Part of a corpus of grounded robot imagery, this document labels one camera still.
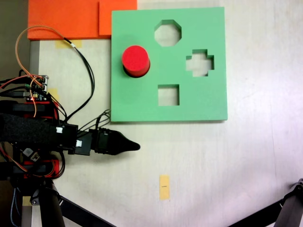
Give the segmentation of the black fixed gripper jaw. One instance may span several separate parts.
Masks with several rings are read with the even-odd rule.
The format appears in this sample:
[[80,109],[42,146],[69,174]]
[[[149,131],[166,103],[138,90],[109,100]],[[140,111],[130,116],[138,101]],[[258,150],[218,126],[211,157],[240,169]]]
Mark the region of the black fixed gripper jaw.
[[140,144],[129,140],[122,133],[114,130],[109,132],[109,154],[118,155],[123,152],[137,151],[141,148]]

